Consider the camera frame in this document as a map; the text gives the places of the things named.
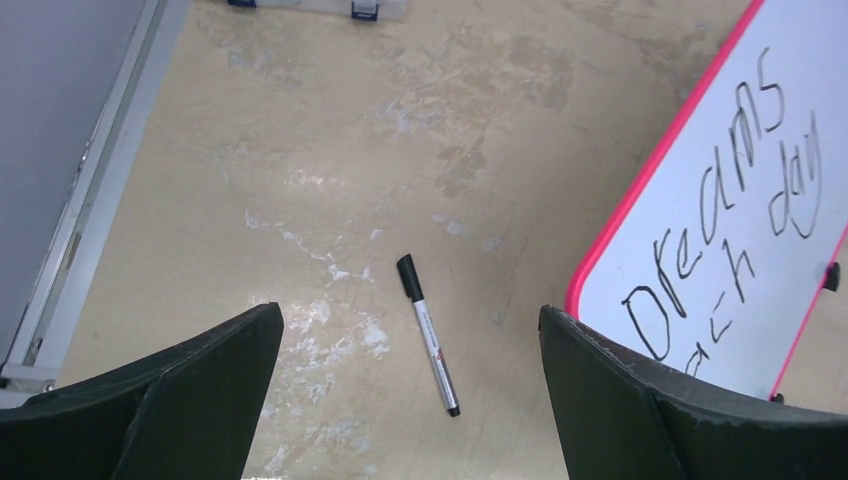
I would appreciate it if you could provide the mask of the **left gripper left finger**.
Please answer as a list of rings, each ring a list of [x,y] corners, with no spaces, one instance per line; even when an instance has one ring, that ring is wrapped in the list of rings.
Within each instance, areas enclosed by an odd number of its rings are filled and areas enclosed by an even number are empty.
[[[5,479],[238,479],[284,331],[255,306],[1,413]]]

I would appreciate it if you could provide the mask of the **black marker cap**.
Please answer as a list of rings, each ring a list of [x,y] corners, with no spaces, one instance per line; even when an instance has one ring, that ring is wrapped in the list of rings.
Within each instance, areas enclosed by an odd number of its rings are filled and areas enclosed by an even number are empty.
[[[413,303],[422,301],[424,299],[424,294],[412,255],[406,254],[401,257],[397,261],[396,267],[406,296]]]

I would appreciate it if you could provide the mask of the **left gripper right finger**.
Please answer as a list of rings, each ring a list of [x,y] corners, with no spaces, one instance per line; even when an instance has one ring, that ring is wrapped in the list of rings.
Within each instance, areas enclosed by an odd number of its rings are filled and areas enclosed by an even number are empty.
[[[847,419],[742,395],[544,306],[539,342],[572,479],[843,479]]]

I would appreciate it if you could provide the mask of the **red framed whiteboard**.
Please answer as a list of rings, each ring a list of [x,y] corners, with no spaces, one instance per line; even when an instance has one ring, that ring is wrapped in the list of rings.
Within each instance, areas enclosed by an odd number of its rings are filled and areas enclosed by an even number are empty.
[[[754,1],[577,268],[564,308],[774,395],[847,233],[847,5]]]

